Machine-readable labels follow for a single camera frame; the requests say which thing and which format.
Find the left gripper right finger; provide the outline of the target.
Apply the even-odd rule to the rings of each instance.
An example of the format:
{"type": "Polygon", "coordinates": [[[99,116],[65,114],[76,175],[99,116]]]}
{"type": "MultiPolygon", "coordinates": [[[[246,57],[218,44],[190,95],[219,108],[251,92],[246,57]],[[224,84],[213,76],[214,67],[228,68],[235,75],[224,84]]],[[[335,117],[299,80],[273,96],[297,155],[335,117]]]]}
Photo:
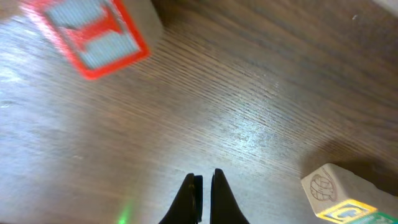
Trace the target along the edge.
{"type": "Polygon", "coordinates": [[[215,169],[211,181],[211,224],[249,224],[221,169],[215,169]]]}

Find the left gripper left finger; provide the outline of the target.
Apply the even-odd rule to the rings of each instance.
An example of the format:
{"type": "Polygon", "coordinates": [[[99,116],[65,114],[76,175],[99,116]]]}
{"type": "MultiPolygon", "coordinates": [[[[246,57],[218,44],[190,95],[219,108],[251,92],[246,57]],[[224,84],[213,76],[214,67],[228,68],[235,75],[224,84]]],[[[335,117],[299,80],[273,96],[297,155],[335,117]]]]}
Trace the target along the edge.
{"type": "Polygon", "coordinates": [[[171,206],[159,224],[199,224],[203,214],[203,176],[184,178],[171,206]]]}

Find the yellow C letter block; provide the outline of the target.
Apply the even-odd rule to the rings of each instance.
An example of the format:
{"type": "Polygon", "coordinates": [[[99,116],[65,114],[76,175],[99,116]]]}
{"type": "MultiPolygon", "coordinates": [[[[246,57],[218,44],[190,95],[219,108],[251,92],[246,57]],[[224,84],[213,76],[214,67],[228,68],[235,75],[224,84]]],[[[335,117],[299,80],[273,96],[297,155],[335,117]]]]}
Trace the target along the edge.
{"type": "Polygon", "coordinates": [[[374,212],[397,218],[397,197],[342,167],[327,163],[301,180],[314,214],[345,224],[374,212]]]}

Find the green V letter block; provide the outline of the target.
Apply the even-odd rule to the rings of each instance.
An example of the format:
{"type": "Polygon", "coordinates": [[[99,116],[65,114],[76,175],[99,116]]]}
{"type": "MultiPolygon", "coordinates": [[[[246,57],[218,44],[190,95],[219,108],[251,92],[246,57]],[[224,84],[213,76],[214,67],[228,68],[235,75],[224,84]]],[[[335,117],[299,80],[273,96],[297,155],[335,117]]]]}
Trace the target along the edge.
{"type": "Polygon", "coordinates": [[[374,212],[348,224],[397,224],[397,218],[386,213],[374,212]]]}

